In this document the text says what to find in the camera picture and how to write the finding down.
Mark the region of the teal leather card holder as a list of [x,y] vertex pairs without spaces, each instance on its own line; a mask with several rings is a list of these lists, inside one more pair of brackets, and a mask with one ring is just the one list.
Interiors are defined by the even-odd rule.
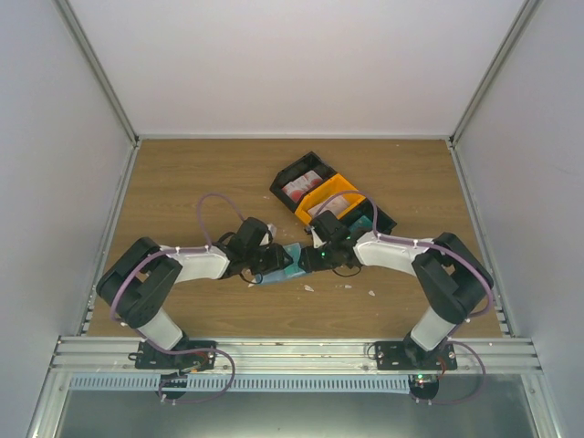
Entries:
[[298,264],[301,256],[301,248],[300,243],[285,245],[284,250],[292,258],[292,263],[283,269],[271,272],[265,276],[255,275],[254,282],[259,285],[268,285],[306,276],[308,273]]

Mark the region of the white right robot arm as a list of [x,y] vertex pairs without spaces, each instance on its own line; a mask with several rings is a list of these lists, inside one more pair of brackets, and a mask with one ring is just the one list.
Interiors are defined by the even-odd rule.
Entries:
[[310,227],[313,245],[301,249],[298,261],[307,273],[374,266],[417,278],[429,307],[403,340],[405,361],[416,370],[433,363],[441,344],[466,320],[493,306],[493,278],[457,235],[418,240],[351,231],[331,212]]

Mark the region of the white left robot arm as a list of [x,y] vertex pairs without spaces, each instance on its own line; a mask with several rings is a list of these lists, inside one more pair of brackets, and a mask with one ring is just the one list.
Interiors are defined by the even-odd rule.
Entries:
[[270,227],[249,217],[236,232],[199,247],[138,239],[99,280],[97,294],[109,305],[113,320],[153,343],[157,359],[176,369],[187,361],[186,335],[162,309],[175,284],[246,274],[261,282],[293,262],[292,255],[274,241]]

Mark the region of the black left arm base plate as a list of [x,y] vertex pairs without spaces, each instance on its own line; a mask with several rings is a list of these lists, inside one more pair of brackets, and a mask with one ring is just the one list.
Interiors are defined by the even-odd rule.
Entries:
[[181,340],[172,351],[197,349],[195,353],[172,355],[160,352],[150,343],[139,343],[138,349],[128,355],[137,370],[160,370],[159,383],[161,395],[166,400],[178,401],[185,391],[177,391],[186,387],[187,375],[197,371],[207,371],[214,368],[215,353],[211,351],[217,344],[214,341]]

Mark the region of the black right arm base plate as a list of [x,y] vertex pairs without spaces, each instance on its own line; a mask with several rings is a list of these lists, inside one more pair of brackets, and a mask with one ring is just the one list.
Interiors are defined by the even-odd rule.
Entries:
[[431,402],[438,394],[447,371],[457,370],[452,346],[437,346],[425,351],[412,340],[376,341],[367,350],[377,370],[407,371],[410,395],[417,401]]

